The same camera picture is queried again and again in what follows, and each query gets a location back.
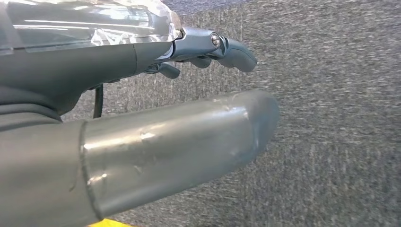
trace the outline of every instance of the black cable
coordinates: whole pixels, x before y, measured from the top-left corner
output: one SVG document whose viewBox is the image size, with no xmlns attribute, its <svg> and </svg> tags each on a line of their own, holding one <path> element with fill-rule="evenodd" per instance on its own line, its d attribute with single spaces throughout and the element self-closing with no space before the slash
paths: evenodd
<svg viewBox="0 0 401 227">
<path fill-rule="evenodd" d="M 93 110 L 93 118 L 102 116 L 103 110 L 103 84 L 95 90 L 95 108 Z"/>
</svg>

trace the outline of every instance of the gray plastic cover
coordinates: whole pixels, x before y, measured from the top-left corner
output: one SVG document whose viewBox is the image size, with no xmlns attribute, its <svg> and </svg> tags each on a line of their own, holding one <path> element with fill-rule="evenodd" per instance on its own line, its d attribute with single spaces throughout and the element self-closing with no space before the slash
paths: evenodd
<svg viewBox="0 0 401 227">
<path fill-rule="evenodd" d="M 160 0 L 0 0 L 0 55 L 169 42 L 180 29 Z"/>
</svg>

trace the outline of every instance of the robotic hand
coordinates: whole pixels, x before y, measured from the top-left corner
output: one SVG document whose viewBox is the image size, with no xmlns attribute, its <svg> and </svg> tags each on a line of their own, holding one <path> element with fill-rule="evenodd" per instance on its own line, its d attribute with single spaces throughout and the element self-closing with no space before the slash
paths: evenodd
<svg viewBox="0 0 401 227">
<path fill-rule="evenodd" d="M 181 27 L 159 0 L 0 0 L 0 226 L 86 226 L 264 151 L 279 109 L 263 91 L 61 121 L 89 89 L 101 101 L 104 83 L 173 79 L 169 62 L 213 60 L 243 72 L 257 63 L 238 41 Z"/>
<path fill-rule="evenodd" d="M 177 78 L 180 71 L 164 63 L 166 61 L 190 62 L 204 69 L 212 60 L 217 60 L 225 67 L 236 67 L 242 72 L 251 72 L 257 64 L 253 53 L 246 46 L 216 32 L 183 27 L 180 34 L 179 38 L 173 41 L 170 50 L 159 57 L 157 63 L 146 70 L 146 73 L 160 72 L 168 78 Z"/>
</svg>

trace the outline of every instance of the gray carpet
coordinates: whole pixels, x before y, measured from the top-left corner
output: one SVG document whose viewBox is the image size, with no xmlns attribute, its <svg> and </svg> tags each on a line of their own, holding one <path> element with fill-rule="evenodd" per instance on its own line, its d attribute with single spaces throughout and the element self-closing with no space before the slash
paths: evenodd
<svg viewBox="0 0 401 227">
<path fill-rule="evenodd" d="M 257 88 L 280 101 L 281 122 L 245 168 L 113 218 L 143 227 L 401 226 L 401 1 L 253 0 L 207 11 L 221 5 L 165 2 L 198 11 L 186 25 L 248 44 L 257 69 L 184 64 L 176 80 L 125 79 L 106 86 L 105 114 Z M 64 119 L 90 118 L 92 107 L 85 93 Z"/>
</svg>

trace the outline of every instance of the clear plastic wrap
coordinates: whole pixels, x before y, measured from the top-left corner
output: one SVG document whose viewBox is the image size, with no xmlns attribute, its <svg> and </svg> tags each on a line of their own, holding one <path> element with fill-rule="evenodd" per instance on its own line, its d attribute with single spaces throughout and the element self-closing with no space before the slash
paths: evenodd
<svg viewBox="0 0 401 227">
<path fill-rule="evenodd" d="M 180 29 L 160 0 L 0 0 L 0 54 L 168 42 Z"/>
</svg>

